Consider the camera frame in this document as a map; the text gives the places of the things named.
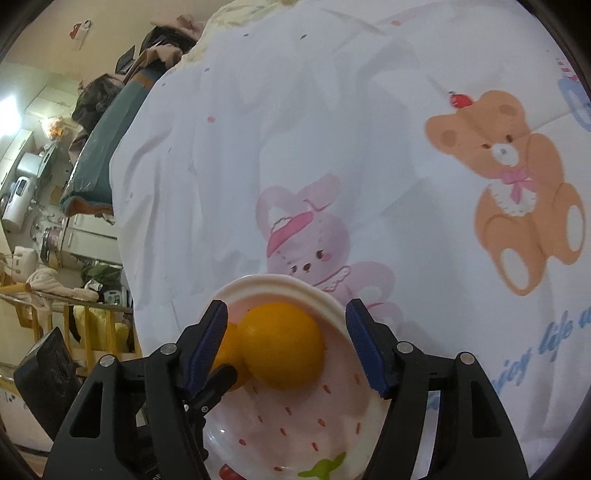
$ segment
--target pink bow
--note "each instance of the pink bow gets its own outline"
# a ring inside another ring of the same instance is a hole
[[[515,203],[521,202],[523,189],[528,189],[531,192],[536,191],[535,183],[530,179],[530,172],[527,168],[505,170],[501,173],[501,180],[505,185],[513,185],[511,189],[511,200]]]

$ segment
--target yellow bag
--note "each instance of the yellow bag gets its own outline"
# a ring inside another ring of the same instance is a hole
[[[92,339],[91,347],[93,350],[107,351],[107,320],[109,312],[102,309],[91,307],[88,309],[90,316],[90,337]],[[85,345],[85,330],[86,315],[84,307],[80,305],[74,306],[74,318],[76,319],[76,328],[80,334],[80,345]],[[122,353],[129,352],[127,347],[127,338],[129,336],[129,327],[121,322],[115,322],[115,345],[117,351]]]

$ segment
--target pink bunny print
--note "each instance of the pink bunny print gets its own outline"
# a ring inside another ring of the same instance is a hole
[[[349,232],[327,211],[339,184],[329,173],[296,194],[280,186],[261,193],[256,224],[267,240],[268,272],[299,278],[342,304],[360,297],[376,320],[394,326],[402,318],[398,306],[388,301],[394,273],[372,261],[349,265]]]

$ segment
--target screw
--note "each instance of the screw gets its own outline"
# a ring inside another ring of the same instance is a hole
[[[400,353],[411,353],[414,350],[412,343],[400,342],[396,348]]]
[[[472,365],[476,361],[476,359],[474,358],[474,355],[472,355],[471,353],[468,353],[468,352],[464,352],[463,354],[461,354],[460,360],[462,361],[462,363],[464,363],[466,365]]]
[[[160,352],[164,355],[172,355],[177,351],[177,346],[174,343],[165,343],[160,347]]]
[[[105,355],[103,358],[101,358],[99,360],[99,363],[103,367],[110,367],[111,365],[113,365],[114,361],[115,361],[115,357],[113,355]]]

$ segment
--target orange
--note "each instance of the orange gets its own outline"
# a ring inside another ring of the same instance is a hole
[[[291,390],[318,378],[324,340],[314,319],[288,303],[267,303],[248,312],[238,325],[246,366],[270,388]]]
[[[223,364],[232,365],[238,372],[238,380],[230,389],[230,392],[243,386],[252,377],[240,352],[238,327],[230,322],[228,322],[228,328],[223,336],[216,358],[213,361],[212,372]]]

